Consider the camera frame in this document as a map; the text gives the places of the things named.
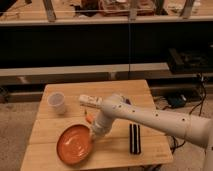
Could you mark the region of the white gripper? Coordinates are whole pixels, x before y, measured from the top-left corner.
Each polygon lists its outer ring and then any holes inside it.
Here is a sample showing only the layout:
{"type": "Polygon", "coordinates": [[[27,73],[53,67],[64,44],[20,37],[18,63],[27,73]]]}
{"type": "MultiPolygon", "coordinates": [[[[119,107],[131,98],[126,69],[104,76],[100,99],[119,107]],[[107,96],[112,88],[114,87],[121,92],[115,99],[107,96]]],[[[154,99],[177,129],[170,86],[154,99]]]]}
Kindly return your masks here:
{"type": "Polygon", "coordinates": [[[91,138],[93,140],[100,139],[108,134],[112,128],[113,119],[105,115],[98,115],[91,125],[91,138]]]}

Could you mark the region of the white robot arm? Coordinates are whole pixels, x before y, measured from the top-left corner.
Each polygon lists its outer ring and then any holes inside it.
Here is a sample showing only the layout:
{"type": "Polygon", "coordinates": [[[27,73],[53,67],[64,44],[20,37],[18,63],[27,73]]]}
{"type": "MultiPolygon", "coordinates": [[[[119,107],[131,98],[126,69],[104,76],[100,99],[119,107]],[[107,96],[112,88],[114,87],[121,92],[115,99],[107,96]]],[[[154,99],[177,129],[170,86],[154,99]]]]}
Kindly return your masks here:
{"type": "Polygon", "coordinates": [[[92,122],[92,132],[108,134],[116,119],[125,119],[175,136],[206,150],[203,171],[213,171],[213,119],[178,112],[142,108],[127,104],[113,94],[100,103],[100,112],[92,122]]]}

